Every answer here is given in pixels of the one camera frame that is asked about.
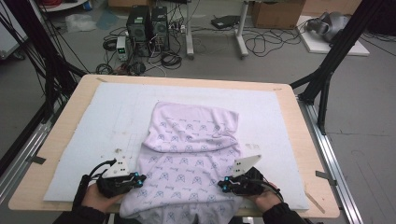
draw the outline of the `cardboard box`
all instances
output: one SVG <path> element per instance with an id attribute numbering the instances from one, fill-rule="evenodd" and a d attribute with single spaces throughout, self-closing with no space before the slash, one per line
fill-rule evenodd
<path id="1" fill-rule="evenodd" d="M 303 15 L 320 16 L 326 11 L 352 15 L 360 3 L 361 0 L 306 0 Z"/>
<path id="2" fill-rule="evenodd" d="M 115 8 L 131 8 L 132 6 L 154 5 L 154 0 L 108 0 L 108 5 Z"/>
<path id="3" fill-rule="evenodd" d="M 305 0 L 259 3 L 253 7 L 251 18 L 257 28 L 294 29 L 303 11 Z"/>

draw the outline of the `towel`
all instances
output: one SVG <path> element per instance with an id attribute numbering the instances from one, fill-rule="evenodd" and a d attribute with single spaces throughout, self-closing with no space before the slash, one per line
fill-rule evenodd
<path id="1" fill-rule="evenodd" d="M 156 104 L 137 166 L 147 179 L 125 196 L 120 216 L 142 223 L 228 223 L 242 198 L 217 183 L 242 156 L 233 136 L 237 124 L 238 114 L 222 108 Z"/>

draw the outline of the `white bracket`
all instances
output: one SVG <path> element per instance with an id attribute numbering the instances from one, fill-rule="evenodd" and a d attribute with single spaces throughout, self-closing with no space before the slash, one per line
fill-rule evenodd
<path id="1" fill-rule="evenodd" d="M 128 163 L 125 159 L 119 159 L 102 175 L 103 178 L 112 178 L 129 175 Z"/>
<path id="2" fill-rule="evenodd" d="M 235 160 L 233 163 L 233 177 L 244 175 L 251 167 L 253 167 L 260 159 L 262 155 L 256 155 L 251 157 L 242 158 Z"/>

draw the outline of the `table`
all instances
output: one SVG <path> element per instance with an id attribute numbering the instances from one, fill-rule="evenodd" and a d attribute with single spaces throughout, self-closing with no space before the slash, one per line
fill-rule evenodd
<path id="1" fill-rule="evenodd" d="M 192 18 L 191 14 L 191 1 L 192 0 L 187 0 L 187 18 Z M 248 49 L 245 45 L 245 40 L 242 37 L 242 32 L 244 31 L 244 26 L 245 26 L 245 19 L 248 14 L 248 2 L 249 1 L 243 1 L 242 3 L 242 9 L 241 9 L 241 18 L 239 21 L 238 28 L 235 30 L 235 37 L 238 43 L 239 48 L 241 49 L 241 59 L 245 58 L 248 56 Z M 192 31 L 191 31 L 191 19 L 187 20 L 186 24 L 186 47 L 187 47 L 187 56 L 189 59 L 194 58 L 194 46 L 192 44 Z"/>
<path id="2" fill-rule="evenodd" d="M 55 123 L 46 142 L 37 156 L 47 159 L 42 165 L 32 163 L 25 177 L 9 201 L 13 210 L 69 211 L 71 203 L 44 202 L 58 160 L 73 136 L 74 130 L 89 105 L 97 86 L 101 82 L 134 83 L 163 86 L 207 87 L 235 90 L 273 91 L 279 101 L 283 119 L 288 130 L 290 143 L 299 166 L 304 189 L 310 209 L 298 212 L 302 217 L 338 217 L 340 212 L 332 194 L 328 180 L 319 178 L 315 171 L 323 172 L 318 153 L 306 127 L 300 107 L 289 85 L 271 83 L 252 83 L 236 81 L 217 81 L 200 79 L 181 79 L 163 77 L 115 77 L 86 75 L 78 84 L 73 96 Z M 118 204 L 110 212 L 118 212 Z M 260 217 L 261 213 L 251 209 L 240 209 L 237 216 Z"/>

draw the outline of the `desk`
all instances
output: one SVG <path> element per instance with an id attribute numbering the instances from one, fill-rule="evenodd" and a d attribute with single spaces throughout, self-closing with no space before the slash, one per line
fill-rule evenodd
<path id="1" fill-rule="evenodd" d="M 338 217 L 339 209 L 332 190 L 326 179 L 315 176 L 315 171 L 323 172 L 318 154 L 306 127 L 294 93 L 289 85 L 252 83 L 235 81 L 216 81 L 199 79 L 179 79 L 161 77 L 114 77 L 114 76 L 85 76 L 76 88 L 70 101 L 64 108 L 52 128 L 46 142 L 38 152 L 38 156 L 47 159 L 44 164 L 32 163 L 25 177 L 21 181 L 11 200 L 9 208 L 13 210 L 34 211 L 68 211 L 71 203 L 44 202 L 47 191 L 58 160 L 73 136 L 74 130 L 90 104 L 96 88 L 101 82 L 134 83 L 163 86 L 207 87 L 235 90 L 273 91 L 279 101 L 283 118 L 286 123 L 290 143 L 304 181 L 304 190 L 309 201 L 310 209 L 299 212 L 302 217 Z M 119 205 L 114 205 L 110 211 L 118 212 Z M 240 209 L 237 216 L 260 217 L 258 211 Z"/>
<path id="2" fill-rule="evenodd" d="M 245 19 L 248 14 L 248 2 L 249 1 L 243 1 L 242 3 L 242 9 L 241 9 L 241 18 L 239 21 L 238 29 L 235 30 L 235 37 L 238 43 L 239 48 L 241 49 L 241 59 L 245 58 L 248 56 L 248 49 L 245 45 L 245 40 L 242 37 L 242 32 L 244 31 L 244 26 L 245 26 Z M 187 47 L 187 56 L 189 59 L 194 58 L 194 46 L 192 44 L 192 31 L 191 31 L 191 0 L 187 0 L 187 33 L 186 33 L 186 47 Z"/>

